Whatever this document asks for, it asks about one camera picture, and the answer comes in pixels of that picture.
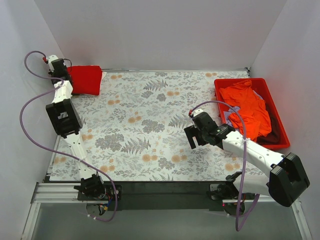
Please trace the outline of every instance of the white backdrop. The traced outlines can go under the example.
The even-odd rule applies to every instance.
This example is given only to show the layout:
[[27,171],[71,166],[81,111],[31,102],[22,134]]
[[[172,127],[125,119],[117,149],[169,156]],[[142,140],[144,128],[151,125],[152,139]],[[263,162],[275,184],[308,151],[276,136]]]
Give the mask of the white backdrop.
[[[25,69],[24,57],[31,50],[48,55],[62,53],[32,0],[0,1],[0,21],[0,239],[17,240],[26,223],[36,182],[46,175],[51,157],[50,152],[25,137],[19,124],[24,103],[53,87],[50,81],[34,77]],[[31,56],[28,63],[35,72],[48,74],[41,55]],[[52,98],[36,100],[24,114],[30,134],[51,148],[57,135],[45,105]]]
[[250,67],[286,0],[35,0],[66,58],[108,69]]
[[310,187],[301,196],[314,240],[320,239],[320,2],[288,0],[252,66],[265,78]]

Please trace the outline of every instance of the red tray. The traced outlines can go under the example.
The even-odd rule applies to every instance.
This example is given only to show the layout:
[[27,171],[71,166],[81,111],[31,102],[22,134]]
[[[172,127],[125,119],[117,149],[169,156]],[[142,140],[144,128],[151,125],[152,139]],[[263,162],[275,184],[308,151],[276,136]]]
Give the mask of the red tray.
[[[242,82],[244,80],[251,80],[252,82],[252,89],[256,91],[257,94],[259,94],[266,104],[269,105],[271,114],[274,115],[279,123],[280,128],[280,141],[278,144],[268,144],[268,145],[262,145],[263,147],[267,149],[284,149],[290,147],[290,142],[287,137],[286,131],[284,126],[282,125],[282,122],[280,120],[278,111],[276,109],[275,103],[271,97],[271,94],[269,92],[268,86],[266,84],[266,81],[263,78],[232,78],[232,79],[216,79],[214,81],[215,86],[215,95],[216,99],[218,101],[224,102],[224,99],[222,98],[222,95],[219,92],[219,89],[227,88],[235,83]],[[218,104],[219,112],[221,116],[221,121],[225,124],[226,119],[224,112],[228,111],[229,108],[223,104]]]

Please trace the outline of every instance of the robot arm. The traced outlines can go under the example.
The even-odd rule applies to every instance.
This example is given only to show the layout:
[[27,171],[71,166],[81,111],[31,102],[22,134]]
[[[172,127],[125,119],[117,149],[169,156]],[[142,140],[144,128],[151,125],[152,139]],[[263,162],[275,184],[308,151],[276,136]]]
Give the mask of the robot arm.
[[[191,115],[194,125],[184,129],[192,149],[198,145],[211,144],[232,152],[239,157],[244,153],[243,135],[227,124],[217,126],[212,118],[198,109]],[[265,175],[246,176],[243,193],[255,193],[271,196],[282,206],[289,207],[310,185],[300,158],[289,153],[287,156],[271,151],[249,140],[247,141],[247,161],[259,168]],[[237,196],[240,188],[241,172],[227,177],[228,194]]]
[[[83,126],[81,119],[71,102],[72,96],[72,78],[67,71],[67,67],[62,58],[55,55],[43,59],[50,67],[50,72],[55,78],[64,79],[63,85],[54,92],[54,98],[51,104],[45,106],[52,126],[57,135],[61,136],[68,144],[72,155],[92,164],[91,159],[85,149],[81,128]],[[57,88],[61,85],[60,81],[52,82]],[[75,189],[84,193],[87,197],[102,199],[106,195],[106,188],[97,172],[76,161],[81,185],[75,186]]]

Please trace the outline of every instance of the orange shirt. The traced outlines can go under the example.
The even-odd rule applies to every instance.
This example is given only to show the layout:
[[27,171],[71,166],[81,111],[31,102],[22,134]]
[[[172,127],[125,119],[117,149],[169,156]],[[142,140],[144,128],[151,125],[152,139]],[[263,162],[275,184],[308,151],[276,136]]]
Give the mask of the orange shirt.
[[[238,113],[243,118],[246,137],[256,142],[257,137],[266,137],[272,128],[266,103],[255,94],[251,86],[251,80],[245,80],[221,88],[220,93],[227,104],[240,107]],[[229,120],[235,128],[239,128],[241,134],[244,134],[242,123],[235,113],[230,114]]]

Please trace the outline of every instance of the floral pattern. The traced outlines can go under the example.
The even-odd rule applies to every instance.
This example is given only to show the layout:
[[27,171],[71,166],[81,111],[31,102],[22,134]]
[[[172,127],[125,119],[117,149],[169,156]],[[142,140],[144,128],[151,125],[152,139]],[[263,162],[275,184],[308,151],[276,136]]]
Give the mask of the floral pattern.
[[[210,145],[192,150],[184,128],[192,124],[192,107],[216,99],[215,79],[247,77],[246,71],[107,73],[99,96],[72,97],[88,158],[115,181],[225,180],[241,170],[242,158]],[[221,124],[216,104],[202,109]],[[71,153],[63,139],[57,149]],[[249,163],[246,171],[262,174]],[[75,161],[57,154],[50,180],[79,181]]]

